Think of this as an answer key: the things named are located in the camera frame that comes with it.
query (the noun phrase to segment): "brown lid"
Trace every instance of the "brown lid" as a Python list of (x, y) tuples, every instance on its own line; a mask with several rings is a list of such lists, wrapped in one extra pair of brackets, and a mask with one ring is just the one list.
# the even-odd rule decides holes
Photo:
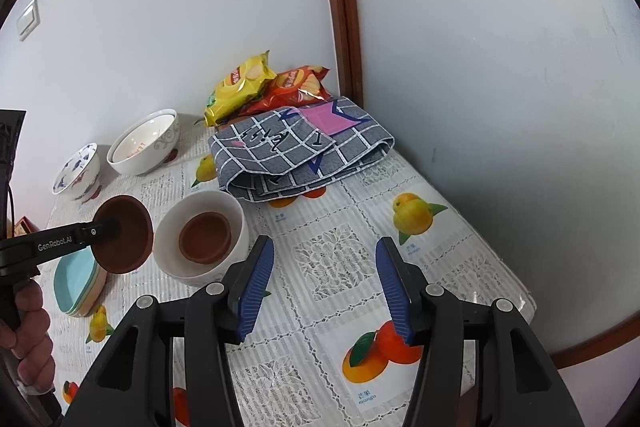
[(140, 268), (154, 243), (154, 229), (145, 205), (132, 196), (116, 196), (101, 204), (94, 221), (110, 217), (117, 219), (120, 233), (113, 239), (91, 245), (95, 260), (110, 273), (128, 273)]
[(231, 245), (231, 226), (218, 212), (191, 217), (178, 238), (180, 253), (198, 264), (212, 264), (226, 255)]

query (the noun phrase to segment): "red chip bag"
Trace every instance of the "red chip bag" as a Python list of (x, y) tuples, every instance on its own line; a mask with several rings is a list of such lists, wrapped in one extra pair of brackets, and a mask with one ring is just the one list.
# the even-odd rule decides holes
[(331, 95), (320, 83), (328, 72), (329, 70), (322, 66), (302, 66), (279, 73), (269, 82), (261, 99), (245, 104), (238, 115), (247, 116), (279, 107), (300, 107), (330, 100)]

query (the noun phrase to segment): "ceramic bowl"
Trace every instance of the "ceramic bowl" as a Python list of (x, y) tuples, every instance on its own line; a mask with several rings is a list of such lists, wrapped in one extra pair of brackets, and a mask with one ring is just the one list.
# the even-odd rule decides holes
[(107, 161), (120, 174), (143, 174), (162, 163), (180, 136), (173, 109), (156, 111), (129, 127), (110, 147)]
[(53, 291), (60, 311), (84, 317), (100, 295), (107, 272), (95, 262), (90, 247), (60, 258), (53, 277)]
[(86, 201), (100, 186), (100, 157), (95, 143), (85, 145), (69, 158), (53, 183), (52, 192), (70, 200)]
[[(231, 227), (231, 244), (225, 257), (213, 264), (189, 261), (180, 253), (178, 238), (182, 228), (203, 212), (219, 212)], [(242, 206), (235, 197), (220, 190), (203, 190), (190, 194), (164, 214), (154, 235), (154, 259), (168, 276), (191, 286), (220, 281), (233, 263), (249, 254), (249, 234)]]

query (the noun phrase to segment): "blue rubber fingertip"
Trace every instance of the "blue rubber fingertip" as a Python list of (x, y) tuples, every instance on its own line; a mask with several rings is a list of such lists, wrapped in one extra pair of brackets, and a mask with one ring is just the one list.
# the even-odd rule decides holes
[(409, 297), (404, 292), (396, 267), (382, 239), (376, 245), (376, 269), (396, 333), (405, 344), (410, 345), (414, 339), (414, 331), (409, 322)]
[(244, 342), (244, 338), (254, 330), (264, 291), (271, 276), (271, 269), (273, 269), (273, 241), (268, 239), (262, 247), (254, 271), (238, 302), (239, 324), (236, 335), (240, 342)]

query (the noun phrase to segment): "hand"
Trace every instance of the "hand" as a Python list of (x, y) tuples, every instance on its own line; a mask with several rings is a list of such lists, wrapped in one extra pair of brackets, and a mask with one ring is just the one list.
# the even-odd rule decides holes
[(40, 393), (46, 393), (53, 384), (56, 364), (51, 352), (53, 342), (47, 335), (49, 314), (42, 309), (42, 289), (35, 281), (15, 294), (15, 304), (26, 312), (17, 331), (0, 321), (0, 346), (11, 349), (20, 359), (18, 377)]

